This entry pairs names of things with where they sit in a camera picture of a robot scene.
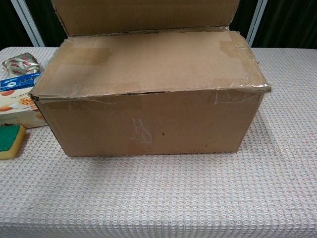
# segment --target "yellow sponge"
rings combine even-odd
[[[24,136],[25,128],[21,125],[0,126],[0,160],[14,158]]]

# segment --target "cardboard box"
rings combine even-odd
[[[20,124],[25,128],[47,125],[28,93],[32,88],[0,92],[0,125]]]
[[[166,19],[165,25],[148,25],[148,15],[138,18],[132,12],[126,19],[133,28],[118,23],[115,29],[112,22],[105,24],[109,28],[101,29],[103,15],[97,14],[96,19],[87,5],[53,2],[68,34],[85,35],[136,27],[168,28],[171,22],[182,23],[177,27],[189,22],[200,26],[201,20],[204,26],[225,26],[238,1],[188,1],[186,7],[183,1],[175,0],[138,0],[133,5],[125,5],[130,2],[127,0],[118,1],[118,5],[110,0],[93,1],[93,9],[102,9],[104,2],[122,9],[117,13],[109,11],[119,14],[120,19],[123,12],[140,7],[153,14],[157,11],[155,19],[167,15],[173,18]],[[197,11],[192,12],[190,20],[183,14],[170,14],[170,7],[183,12],[193,7]],[[84,18],[91,11],[88,16],[94,17],[89,23],[92,31],[67,17],[79,11]],[[217,13],[217,20],[209,11]],[[201,18],[202,12],[209,17]],[[31,96],[67,155],[117,156],[236,152],[264,93],[269,91],[245,39],[226,28],[208,28],[69,38],[56,52]]]

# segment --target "metal pole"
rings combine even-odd
[[[25,0],[11,0],[12,5],[15,8],[16,13],[18,14],[30,40],[34,47],[45,47],[45,44],[42,40],[41,34],[36,27],[36,24],[33,20],[33,17],[30,13],[30,10],[25,2]]]
[[[252,22],[249,28],[248,36],[247,36],[247,42],[249,43],[250,46],[252,46],[254,38],[258,32],[258,28],[262,20],[266,4],[267,4],[267,0],[258,0],[258,4],[254,12]]]

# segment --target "white tablecloth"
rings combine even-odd
[[[30,129],[0,161],[0,237],[317,237],[317,51],[253,50],[274,91],[237,154],[69,158]]]

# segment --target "cardboard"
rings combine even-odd
[[[239,0],[52,0],[68,36],[228,26]]]
[[[25,128],[47,125],[29,97],[31,88],[0,92],[0,125],[19,124]]]
[[[117,156],[236,152],[269,91],[237,32],[177,31],[69,38],[31,96],[67,155]]]

